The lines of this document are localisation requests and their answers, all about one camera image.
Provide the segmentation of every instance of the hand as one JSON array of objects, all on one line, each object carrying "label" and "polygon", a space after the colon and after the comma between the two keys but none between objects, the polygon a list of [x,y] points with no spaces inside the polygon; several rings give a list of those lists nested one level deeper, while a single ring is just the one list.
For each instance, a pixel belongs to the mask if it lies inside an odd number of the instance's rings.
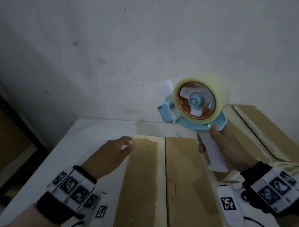
[{"label": "hand", "polygon": [[101,146],[81,167],[95,179],[99,179],[115,170],[123,160],[135,149],[129,136],[123,136],[117,140],[109,140]]},{"label": "hand", "polygon": [[[224,158],[235,170],[240,172],[247,170],[258,163],[258,160],[249,154],[239,143],[233,133],[227,126],[219,131],[217,125],[213,125],[210,128],[210,135],[213,140],[217,143],[220,152]],[[205,152],[205,145],[197,134],[199,141],[198,151],[199,153]]]}]

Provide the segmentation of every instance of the cable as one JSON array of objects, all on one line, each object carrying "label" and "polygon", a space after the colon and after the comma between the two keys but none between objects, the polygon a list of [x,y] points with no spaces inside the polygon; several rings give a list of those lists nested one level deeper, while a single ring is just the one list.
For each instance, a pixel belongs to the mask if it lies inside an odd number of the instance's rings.
[{"label": "cable", "polygon": [[83,223],[84,223],[84,221],[80,221],[80,222],[77,222],[76,224],[73,224],[71,227],[82,225]]},{"label": "cable", "polygon": [[259,224],[261,227],[264,227],[261,223],[259,223],[258,221],[254,220],[254,219],[252,219],[252,218],[250,218],[250,217],[245,217],[245,216],[244,216],[244,219],[245,219],[245,220],[249,220],[249,221],[253,221],[253,222]]}]

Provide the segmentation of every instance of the white table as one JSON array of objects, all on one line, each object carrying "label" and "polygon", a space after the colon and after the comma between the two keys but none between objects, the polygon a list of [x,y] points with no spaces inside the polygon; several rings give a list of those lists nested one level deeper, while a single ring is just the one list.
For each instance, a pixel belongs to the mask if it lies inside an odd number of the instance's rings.
[{"label": "white table", "polygon": [[[136,122],[121,120],[105,120],[79,118],[70,128],[63,139],[58,143],[46,160],[23,186],[11,203],[0,215],[0,226],[11,222],[26,207],[36,202],[45,192],[48,183],[64,168],[74,164],[83,163],[94,151],[108,140],[121,136],[149,135],[160,137],[196,138],[196,133],[178,124],[169,125],[154,122]],[[103,191],[108,191],[116,196],[114,207],[116,209],[121,184],[128,159],[126,159],[113,173],[101,178],[98,184]],[[213,172],[208,170],[209,178],[215,195],[218,182]],[[271,215],[242,205],[245,216],[254,217],[255,220],[267,225],[278,226]],[[255,223],[246,222],[247,226],[257,226]]]}]

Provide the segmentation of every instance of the white handle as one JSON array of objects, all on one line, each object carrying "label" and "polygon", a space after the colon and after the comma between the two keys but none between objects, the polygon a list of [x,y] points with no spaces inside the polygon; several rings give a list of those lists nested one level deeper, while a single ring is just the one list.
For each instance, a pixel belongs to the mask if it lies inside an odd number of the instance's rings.
[{"label": "white handle", "polygon": [[203,144],[206,147],[207,155],[210,160],[209,169],[216,172],[230,172],[230,169],[226,163],[225,158],[219,150],[217,143],[211,138],[208,131],[198,132]]}]

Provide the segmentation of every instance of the white wall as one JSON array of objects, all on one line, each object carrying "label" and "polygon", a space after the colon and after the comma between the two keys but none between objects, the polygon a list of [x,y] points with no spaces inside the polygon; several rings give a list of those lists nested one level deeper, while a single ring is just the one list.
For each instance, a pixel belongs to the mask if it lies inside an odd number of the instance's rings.
[{"label": "white wall", "polygon": [[226,78],[299,143],[297,1],[2,0],[0,83],[52,145],[77,117],[161,122],[157,83]]}]

